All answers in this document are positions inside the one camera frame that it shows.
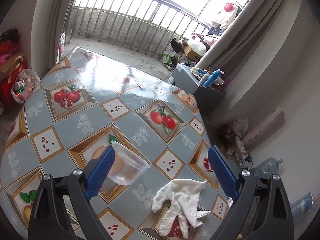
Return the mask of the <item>clear plastic cup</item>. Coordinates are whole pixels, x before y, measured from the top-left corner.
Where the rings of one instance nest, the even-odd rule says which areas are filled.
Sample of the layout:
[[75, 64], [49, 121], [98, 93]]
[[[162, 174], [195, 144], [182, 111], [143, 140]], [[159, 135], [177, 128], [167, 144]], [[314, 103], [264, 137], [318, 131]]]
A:
[[112, 141], [111, 146], [115, 151], [115, 159], [107, 177], [116, 184], [130, 185], [150, 168], [148, 162], [119, 142]]

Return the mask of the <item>white cloth glove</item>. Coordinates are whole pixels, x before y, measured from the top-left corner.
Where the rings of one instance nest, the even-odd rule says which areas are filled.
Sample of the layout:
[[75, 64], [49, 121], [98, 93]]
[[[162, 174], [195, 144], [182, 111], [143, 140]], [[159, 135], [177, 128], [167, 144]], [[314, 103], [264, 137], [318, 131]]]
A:
[[200, 193], [204, 190], [206, 182], [207, 180], [173, 179], [159, 189], [153, 198], [152, 212], [158, 212], [166, 200], [171, 203], [159, 225], [160, 236], [164, 237], [170, 233], [175, 219], [178, 219], [184, 239], [189, 237], [189, 225], [197, 228], [203, 224], [200, 219], [210, 214], [210, 211], [199, 210], [198, 204]]

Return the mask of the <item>floor trash pile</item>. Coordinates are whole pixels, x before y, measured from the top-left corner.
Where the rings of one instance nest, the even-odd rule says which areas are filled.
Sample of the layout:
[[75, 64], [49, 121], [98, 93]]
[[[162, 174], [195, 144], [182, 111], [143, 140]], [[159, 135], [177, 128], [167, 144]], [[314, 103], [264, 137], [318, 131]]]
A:
[[235, 155], [240, 167], [250, 170], [253, 168], [252, 156], [242, 141], [247, 132], [247, 118], [235, 119], [231, 123], [222, 126], [222, 136], [228, 144], [228, 155]]

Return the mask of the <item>empty water jug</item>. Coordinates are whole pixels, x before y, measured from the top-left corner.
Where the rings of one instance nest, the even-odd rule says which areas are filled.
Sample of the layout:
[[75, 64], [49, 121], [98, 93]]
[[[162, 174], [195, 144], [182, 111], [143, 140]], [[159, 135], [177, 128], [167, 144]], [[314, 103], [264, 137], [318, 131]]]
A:
[[269, 179], [273, 174], [279, 173], [279, 166], [283, 163], [283, 158], [279, 160], [269, 157], [258, 166], [251, 169], [251, 173], [259, 178]]

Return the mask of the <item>fruit pattern tablecloth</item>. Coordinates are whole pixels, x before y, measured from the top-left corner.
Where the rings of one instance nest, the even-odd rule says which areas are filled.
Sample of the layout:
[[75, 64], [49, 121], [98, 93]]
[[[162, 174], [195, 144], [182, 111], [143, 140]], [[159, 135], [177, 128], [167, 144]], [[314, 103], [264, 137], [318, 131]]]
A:
[[228, 211], [208, 163], [203, 117], [223, 98], [205, 88], [164, 82], [81, 47], [41, 80], [9, 131], [1, 157], [1, 239], [26, 239], [42, 177], [70, 174], [118, 142], [149, 168], [131, 185], [106, 179], [92, 206], [113, 239], [159, 239], [169, 204], [153, 213], [157, 191], [173, 179], [206, 181], [198, 208], [209, 214], [189, 229], [210, 239]]

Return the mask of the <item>pink rolled mat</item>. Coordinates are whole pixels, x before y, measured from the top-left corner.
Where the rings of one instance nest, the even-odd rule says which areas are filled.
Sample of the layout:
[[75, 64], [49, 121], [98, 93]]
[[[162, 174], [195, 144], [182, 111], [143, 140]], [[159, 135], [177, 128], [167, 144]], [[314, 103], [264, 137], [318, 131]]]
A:
[[251, 129], [242, 139], [246, 147], [252, 145], [278, 122], [284, 119], [285, 113], [281, 107], [274, 109], [264, 120]]

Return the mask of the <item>blue bottle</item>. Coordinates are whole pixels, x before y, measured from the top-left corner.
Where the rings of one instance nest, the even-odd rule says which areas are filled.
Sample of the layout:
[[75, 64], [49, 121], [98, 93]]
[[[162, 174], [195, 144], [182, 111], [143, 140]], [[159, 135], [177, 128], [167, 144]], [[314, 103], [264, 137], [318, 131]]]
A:
[[221, 70], [217, 69], [215, 70], [212, 75], [210, 77], [208, 77], [208, 79], [206, 80], [206, 82], [204, 83], [205, 87], [210, 87], [218, 77], [220, 77], [221, 75], [223, 75], [224, 72], [222, 72]]

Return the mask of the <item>grey cabinet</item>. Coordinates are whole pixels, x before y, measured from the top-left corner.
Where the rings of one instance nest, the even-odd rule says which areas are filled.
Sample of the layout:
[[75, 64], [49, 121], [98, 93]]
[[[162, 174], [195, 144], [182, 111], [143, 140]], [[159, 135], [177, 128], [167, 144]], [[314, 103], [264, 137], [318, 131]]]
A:
[[195, 96], [195, 101], [202, 115], [208, 115], [226, 96], [226, 92], [199, 85], [199, 80], [191, 73], [191, 68], [178, 64], [168, 83]]

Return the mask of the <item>red gift bag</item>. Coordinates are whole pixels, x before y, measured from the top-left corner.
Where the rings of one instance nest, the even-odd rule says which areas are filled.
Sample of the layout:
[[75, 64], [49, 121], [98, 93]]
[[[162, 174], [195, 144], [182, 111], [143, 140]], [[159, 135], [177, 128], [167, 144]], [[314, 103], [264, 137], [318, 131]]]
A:
[[5, 77], [1, 79], [1, 103], [4, 108], [12, 109], [16, 105], [16, 101], [11, 94], [11, 89], [14, 86], [18, 74], [27, 68], [28, 64], [23, 61], [22, 56], [18, 55], [13, 59]]

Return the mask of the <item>clear bag with snacks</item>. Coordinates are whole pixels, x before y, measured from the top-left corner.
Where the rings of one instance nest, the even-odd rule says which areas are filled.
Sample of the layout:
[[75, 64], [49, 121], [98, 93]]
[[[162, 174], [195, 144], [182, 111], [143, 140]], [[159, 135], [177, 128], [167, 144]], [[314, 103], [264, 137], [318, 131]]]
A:
[[11, 95], [14, 101], [19, 104], [24, 104], [40, 82], [41, 79], [35, 71], [23, 69], [17, 75], [11, 87]]

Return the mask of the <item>beige curtain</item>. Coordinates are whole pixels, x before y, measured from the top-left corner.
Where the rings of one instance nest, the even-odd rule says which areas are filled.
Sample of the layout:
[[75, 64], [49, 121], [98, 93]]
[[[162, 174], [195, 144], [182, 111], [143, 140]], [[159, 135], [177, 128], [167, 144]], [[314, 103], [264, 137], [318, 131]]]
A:
[[250, 0], [196, 67], [219, 69], [235, 78], [269, 31], [283, 1]]

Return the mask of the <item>cardboard box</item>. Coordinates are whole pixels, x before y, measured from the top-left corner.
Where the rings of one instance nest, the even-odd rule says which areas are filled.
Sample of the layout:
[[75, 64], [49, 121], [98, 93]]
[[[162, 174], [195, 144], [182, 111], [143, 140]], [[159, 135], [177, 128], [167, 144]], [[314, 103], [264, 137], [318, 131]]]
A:
[[183, 50], [187, 58], [193, 61], [199, 61], [201, 59], [201, 56], [193, 51], [189, 45], [186, 45]]

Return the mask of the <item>balcony railing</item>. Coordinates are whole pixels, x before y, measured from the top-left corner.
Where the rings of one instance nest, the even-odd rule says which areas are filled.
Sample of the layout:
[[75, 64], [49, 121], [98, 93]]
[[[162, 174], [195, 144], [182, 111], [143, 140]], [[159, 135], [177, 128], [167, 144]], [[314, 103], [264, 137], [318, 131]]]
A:
[[210, 29], [199, 16], [169, 0], [71, 0], [65, 42], [95, 40], [155, 57], [171, 40]]

